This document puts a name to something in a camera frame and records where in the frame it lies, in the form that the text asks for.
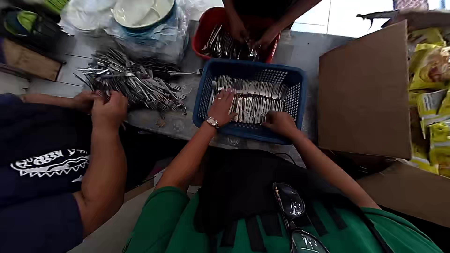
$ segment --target cardboard box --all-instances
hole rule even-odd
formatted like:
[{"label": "cardboard box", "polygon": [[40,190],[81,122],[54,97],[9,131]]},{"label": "cardboard box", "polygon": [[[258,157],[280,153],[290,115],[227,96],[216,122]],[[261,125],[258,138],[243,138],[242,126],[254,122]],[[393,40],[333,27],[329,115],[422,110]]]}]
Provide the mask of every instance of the cardboard box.
[{"label": "cardboard box", "polygon": [[[392,19],[320,57],[319,147],[410,159],[408,28],[448,26],[450,13],[397,10],[362,17],[376,16]],[[381,205],[450,227],[450,199],[442,194],[450,190],[449,178],[395,163],[358,182]]]}]

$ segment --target cardboard flap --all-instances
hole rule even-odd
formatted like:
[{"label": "cardboard flap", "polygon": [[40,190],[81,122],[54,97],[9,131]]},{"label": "cardboard flap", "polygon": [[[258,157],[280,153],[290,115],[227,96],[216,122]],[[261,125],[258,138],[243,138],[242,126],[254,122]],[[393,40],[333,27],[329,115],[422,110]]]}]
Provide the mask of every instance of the cardboard flap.
[{"label": "cardboard flap", "polygon": [[358,184],[382,206],[450,227],[449,178],[395,162]]},{"label": "cardboard flap", "polygon": [[320,57],[321,148],[411,157],[406,38],[402,21]]}]

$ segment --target black cord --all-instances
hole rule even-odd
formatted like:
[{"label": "black cord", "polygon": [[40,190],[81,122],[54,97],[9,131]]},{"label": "black cord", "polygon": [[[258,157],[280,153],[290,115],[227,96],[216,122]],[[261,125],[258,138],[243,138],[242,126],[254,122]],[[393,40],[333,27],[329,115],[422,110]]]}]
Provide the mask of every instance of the black cord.
[{"label": "black cord", "polygon": [[279,155],[279,154],[285,154],[285,155],[287,155],[287,156],[289,156],[289,158],[291,159],[291,161],[292,161],[292,163],[293,164],[295,164],[295,165],[297,165],[295,162],[294,162],[294,159],[289,155],[289,154],[287,154],[287,153],[275,153],[274,155]]}]

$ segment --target black shirt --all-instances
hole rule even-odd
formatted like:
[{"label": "black shirt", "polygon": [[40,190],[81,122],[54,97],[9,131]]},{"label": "black shirt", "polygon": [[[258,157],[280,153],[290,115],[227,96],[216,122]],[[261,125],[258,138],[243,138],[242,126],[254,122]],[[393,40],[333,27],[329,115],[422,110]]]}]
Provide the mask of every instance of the black shirt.
[{"label": "black shirt", "polygon": [[82,241],[72,193],[89,164],[88,115],[0,95],[0,252],[66,252]]},{"label": "black shirt", "polygon": [[234,0],[234,9],[240,15],[254,15],[278,20],[297,0]]}]

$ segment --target white plate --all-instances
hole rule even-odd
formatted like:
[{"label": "white plate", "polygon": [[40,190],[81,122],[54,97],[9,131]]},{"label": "white plate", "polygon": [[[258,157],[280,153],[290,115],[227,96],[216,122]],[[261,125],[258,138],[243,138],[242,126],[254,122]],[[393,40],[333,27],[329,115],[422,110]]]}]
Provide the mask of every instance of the white plate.
[{"label": "white plate", "polygon": [[150,26],[163,19],[174,3],[175,0],[118,0],[114,19],[129,28]]}]

